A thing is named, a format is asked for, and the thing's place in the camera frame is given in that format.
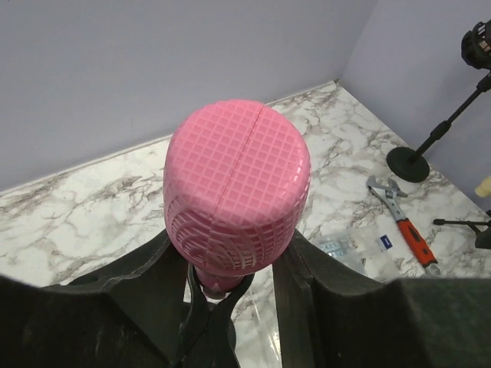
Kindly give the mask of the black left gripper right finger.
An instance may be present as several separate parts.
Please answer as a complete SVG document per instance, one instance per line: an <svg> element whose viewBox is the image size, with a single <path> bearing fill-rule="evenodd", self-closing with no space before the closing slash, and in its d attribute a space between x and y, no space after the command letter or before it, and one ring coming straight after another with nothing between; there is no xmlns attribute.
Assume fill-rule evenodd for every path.
<svg viewBox="0 0 491 368"><path fill-rule="evenodd" d="M490 282L398 278L383 284L296 232L274 262L285 367L488 367Z"/></svg>

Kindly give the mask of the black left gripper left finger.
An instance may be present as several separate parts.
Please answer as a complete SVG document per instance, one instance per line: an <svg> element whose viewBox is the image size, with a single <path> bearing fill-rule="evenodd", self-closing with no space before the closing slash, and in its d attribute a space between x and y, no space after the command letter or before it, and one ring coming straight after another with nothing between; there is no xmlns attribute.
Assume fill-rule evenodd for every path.
<svg viewBox="0 0 491 368"><path fill-rule="evenodd" d="M168 234L67 285L1 279L3 367L210 367L208 308L189 315L188 264Z"/></svg>

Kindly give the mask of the black round-base microphone stand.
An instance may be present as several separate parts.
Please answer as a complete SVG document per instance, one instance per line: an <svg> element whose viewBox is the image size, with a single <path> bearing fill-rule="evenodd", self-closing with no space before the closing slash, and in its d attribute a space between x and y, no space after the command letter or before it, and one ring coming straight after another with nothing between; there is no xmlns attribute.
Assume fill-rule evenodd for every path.
<svg viewBox="0 0 491 368"><path fill-rule="evenodd" d="M187 273L191 300L184 304L177 352L178 367L238 368L236 329L231 316L238 301L249 289L254 276L244 277L219 303L207 301L190 265Z"/></svg>

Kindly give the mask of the pink toy microphone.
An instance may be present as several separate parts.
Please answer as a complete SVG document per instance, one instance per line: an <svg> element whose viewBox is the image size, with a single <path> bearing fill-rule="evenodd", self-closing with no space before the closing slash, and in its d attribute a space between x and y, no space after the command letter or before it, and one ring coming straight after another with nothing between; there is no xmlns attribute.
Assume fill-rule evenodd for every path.
<svg viewBox="0 0 491 368"><path fill-rule="evenodd" d="M284 252L310 176L304 138L263 103L211 103L178 127L163 170L165 226L207 296L225 297Z"/></svg>

